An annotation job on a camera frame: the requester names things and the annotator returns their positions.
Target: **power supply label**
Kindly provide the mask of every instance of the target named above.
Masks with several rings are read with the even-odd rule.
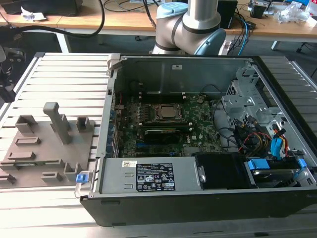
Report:
[[[138,192],[174,191],[172,163],[137,164],[136,189]]]

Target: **motherboard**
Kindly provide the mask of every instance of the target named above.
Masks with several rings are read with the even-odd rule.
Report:
[[[119,109],[121,158],[191,156],[197,152],[221,151],[219,134],[210,120],[210,101],[202,95],[131,97]]]

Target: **desk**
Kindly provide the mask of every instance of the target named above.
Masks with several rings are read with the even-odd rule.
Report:
[[[238,0],[238,8],[248,0]],[[126,8],[138,6],[135,3],[125,3]],[[116,3],[107,4],[108,8],[120,10]],[[317,42],[317,28],[309,27],[305,22],[295,23],[278,23],[273,16],[264,16],[263,19],[250,18],[250,13],[245,11],[247,7],[240,9],[240,13],[249,21],[257,24],[255,30],[251,34],[253,40],[268,40],[268,41],[292,41],[292,42]],[[152,18],[156,18],[157,7],[149,6]],[[77,17],[65,16],[48,16],[48,21],[38,22],[36,24],[46,25],[64,29],[73,33],[92,33],[99,27],[101,21],[101,10],[97,0],[83,0],[82,11]],[[4,17],[9,22],[16,26],[32,25],[31,22],[26,22],[19,15],[7,15]],[[0,25],[5,24],[3,19],[0,19]],[[241,25],[233,22],[231,29],[227,29],[227,41],[232,40],[241,32]],[[111,35],[145,35],[154,36],[155,30],[151,26],[150,21],[145,13],[141,12],[110,12],[106,10],[106,21],[103,30],[100,34]],[[70,51],[68,40],[65,36],[57,34],[62,52]]]

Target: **blue latch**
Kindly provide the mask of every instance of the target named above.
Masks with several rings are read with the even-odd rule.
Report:
[[[298,163],[299,163],[299,165],[300,165],[302,168],[304,168],[304,167],[307,166],[306,161],[305,161],[304,159],[299,159],[299,160],[298,160]]]
[[[273,138],[271,142],[271,153],[273,156],[277,158],[277,160],[281,160],[282,157],[280,155],[280,151],[283,146],[283,140],[281,138]]]
[[[267,170],[269,169],[269,165],[268,162],[266,161],[266,159],[251,159],[250,161],[248,161],[248,165],[250,170]]]
[[[86,174],[79,174],[76,177],[76,182],[78,183],[86,183],[89,182],[89,175]]]

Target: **table leg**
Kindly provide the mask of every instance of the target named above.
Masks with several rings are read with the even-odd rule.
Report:
[[[99,45],[103,45],[104,44],[103,35],[97,35],[97,40],[98,40],[98,44]]]
[[[278,47],[279,43],[280,43],[280,41],[274,41],[273,45],[271,46],[271,49],[272,49],[273,51],[275,51],[276,48]]]
[[[56,36],[57,36],[62,53],[70,53],[71,49],[70,49],[67,36],[60,33],[56,33]]]

